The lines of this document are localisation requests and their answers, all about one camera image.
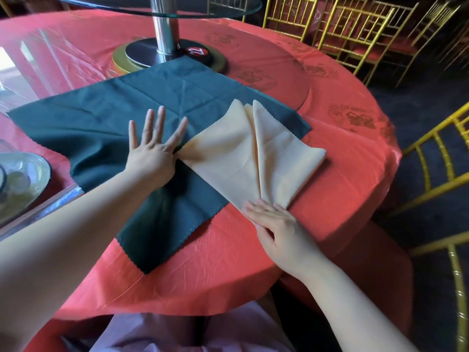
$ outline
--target folded beige napkin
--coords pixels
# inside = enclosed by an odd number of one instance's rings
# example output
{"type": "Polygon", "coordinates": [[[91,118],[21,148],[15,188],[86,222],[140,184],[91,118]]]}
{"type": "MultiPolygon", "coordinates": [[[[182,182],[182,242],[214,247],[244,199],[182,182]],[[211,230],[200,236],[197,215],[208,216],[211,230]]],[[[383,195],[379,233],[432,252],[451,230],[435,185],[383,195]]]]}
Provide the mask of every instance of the folded beige napkin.
{"type": "Polygon", "coordinates": [[[254,100],[228,112],[185,144],[178,157],[238,210],[262,198],[288,207],[325,157],[254,100]]]}

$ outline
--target red tablecloth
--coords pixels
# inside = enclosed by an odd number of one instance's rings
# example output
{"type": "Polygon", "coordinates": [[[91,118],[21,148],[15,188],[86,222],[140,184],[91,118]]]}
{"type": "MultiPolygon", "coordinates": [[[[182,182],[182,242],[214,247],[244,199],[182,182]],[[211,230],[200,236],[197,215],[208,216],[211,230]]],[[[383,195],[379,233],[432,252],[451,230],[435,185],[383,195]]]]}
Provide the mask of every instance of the red tablecloth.
{"type": "MultiPolygon", "coordinates": [[[[0,111],[104,80],[115,74],[111,55],[118,46],[153,32],[150,18],[95,10],[0,22],[0,81],[6,89],[0,111]]],[[[406,330],[411,268],[405,253],[383,244],[387,237],[379,230],[376,240],[359,240],[368,245],[366,250],[357,249],[358,243],[344,250],[383,200],[401,158],[394,128],[367,88],[323,53],[268,29],[227,19],[180,20],[180,32],[182,38],[219,49],[229,64],[227,76],[299,108],[312,126],[303,141],[327,149],[327,160],[290,209],[343,268],[361,262],[351,271],[352,278],[360,278],[365,292],[379,295],[379,302],[387,304],[380,308],[406,330]],[[285,52],[290,56],[283,64],[272,56],[285,52]],[[285,69],[300,70],[296,82],[285,69]],[[389,254],[382,254],[383,262],[379,254],[370,262],[366,257],[355,259],[354,250],[389,254]],[[396,284],[383,289],[377,275],[392,277],[396,284]],[[397,285],[398,291],[391,293],[397,285]]],[[[44,195],[73,183],[66,158],[38,146],[3,116],[0,138],[49,160],[54,180],[44,195]]],[[[254,227],[228,205],[149,275],[143,275],[114,240],[56,317],[216,314],[261,297],[280,274],[263,252],[254,227]]]]}

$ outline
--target napkin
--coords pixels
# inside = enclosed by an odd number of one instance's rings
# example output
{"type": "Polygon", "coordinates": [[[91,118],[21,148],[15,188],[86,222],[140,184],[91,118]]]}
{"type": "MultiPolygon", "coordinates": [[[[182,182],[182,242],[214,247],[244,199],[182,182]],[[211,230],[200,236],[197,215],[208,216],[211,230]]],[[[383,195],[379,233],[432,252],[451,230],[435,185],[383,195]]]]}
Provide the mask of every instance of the napkin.
{"type": "Polygon", "coordinates": [[[184,164],[241,210],[262,198],[288,207],[324,160],[278,122],[257,100],[233,100],[226,114],[178,152],[184,164]]]}
{"type": "MultiPolygon", "coordinates": [[[[186,116],[184,145],[218,121],[233,99],[261,101],[299,139],[310,130],[294,110],[189,57],[42,99],[11,110],[9,116],[33,141],[67,157],[70,175],[88,192],[125,169],[129,120],[136,122],[140,134],[147,110],[163,105],[163,141],[186,116]]],[[[149,196],[117,240],[130,260],[149,273],[227,203],[177,161],[173,179],[149,196]]]]}

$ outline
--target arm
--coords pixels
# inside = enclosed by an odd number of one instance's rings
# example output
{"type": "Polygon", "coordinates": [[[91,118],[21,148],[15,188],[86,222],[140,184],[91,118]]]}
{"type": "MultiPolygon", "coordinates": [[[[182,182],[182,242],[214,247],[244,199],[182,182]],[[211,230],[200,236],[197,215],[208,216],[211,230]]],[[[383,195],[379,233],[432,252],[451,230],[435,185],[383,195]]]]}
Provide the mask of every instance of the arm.
{"type": "Polygon", "coordinates": [[[417,349],[324,254],[298,221],[279,205],[247,202],[243,213],[255,222],[267,255],[306,285],[325,314],[344,352],[417,349]]]}
{"type": "Polygon", "coordinates": [[[153,129],[149,110],[142,143],[129,123],[126,169],[70,204],[0,243],[0,345],[22,351],[73,293],[126,221],[174,175],[173,150],[187,119],[161,144],[165,110],[153,129]]]}

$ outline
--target round black base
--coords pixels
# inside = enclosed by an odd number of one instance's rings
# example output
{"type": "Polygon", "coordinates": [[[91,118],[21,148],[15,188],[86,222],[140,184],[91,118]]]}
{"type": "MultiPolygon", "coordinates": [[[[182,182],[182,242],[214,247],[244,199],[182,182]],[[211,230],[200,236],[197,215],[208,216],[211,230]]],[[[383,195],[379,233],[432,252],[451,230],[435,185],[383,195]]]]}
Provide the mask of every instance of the round black base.
{"type": "Polygon", "coordinates": [[[144,38],[127,45],[125,54],[132,62],[141,66],[153,66],[164,63],[165,61],[179,58],[184,54],[206,66],[212,66],[213,56],[207,47],[187,39],[181,39],[179,44],[181,49],[178,53],[164,55],[157,51],[156,38],[144,38]]]}

